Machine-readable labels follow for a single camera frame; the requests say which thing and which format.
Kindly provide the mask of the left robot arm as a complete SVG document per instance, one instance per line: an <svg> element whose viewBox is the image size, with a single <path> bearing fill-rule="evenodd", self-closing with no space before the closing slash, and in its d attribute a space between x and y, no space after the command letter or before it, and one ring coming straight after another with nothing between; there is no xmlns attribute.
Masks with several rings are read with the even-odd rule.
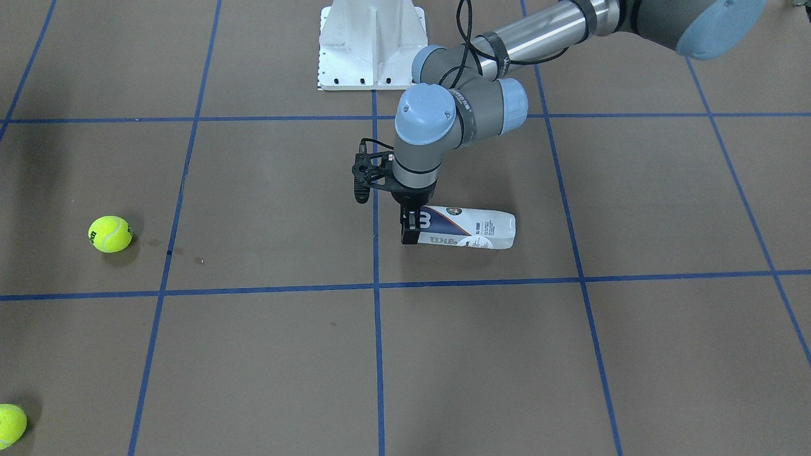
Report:
<svg viewBox="0 0 811 456"><path fill-rule="evenodd" d="M421 49L411 68L414 85L398 104L395 145L381 162L385 187L400 205L402 243L513 245L513 214L429 205L448 152L503 136L527 120L529 98L509 77L512 70L616 32L712 60L739 43L764 8L763 1L559 1L500 29L463 30L456 48Z"/></svg>

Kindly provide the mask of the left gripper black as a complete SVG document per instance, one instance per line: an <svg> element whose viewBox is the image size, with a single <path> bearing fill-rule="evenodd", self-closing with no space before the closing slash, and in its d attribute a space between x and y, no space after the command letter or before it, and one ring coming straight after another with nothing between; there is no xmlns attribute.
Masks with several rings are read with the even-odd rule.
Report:
<svg viewBox="0 0 811 456"><path fill-rule="evenodd" d="M421 189L408 191L408 193L392 193L394 200L400 205L402 214L402 244L415 245L418 243L418 230L428 230L431 225L431 214L418 210L429 204L434 189Z"/></svg>

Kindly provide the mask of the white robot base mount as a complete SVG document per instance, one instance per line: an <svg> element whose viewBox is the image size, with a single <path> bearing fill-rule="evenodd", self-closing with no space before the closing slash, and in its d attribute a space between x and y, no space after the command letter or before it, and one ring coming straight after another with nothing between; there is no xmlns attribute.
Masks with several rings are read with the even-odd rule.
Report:
<svg viewBox="0 0 811 456"><path fill-rule="evenodd" d="M317 87L322 91L403 91L428 45L426 15L411 1L333 1L319 14Z"/></svg>

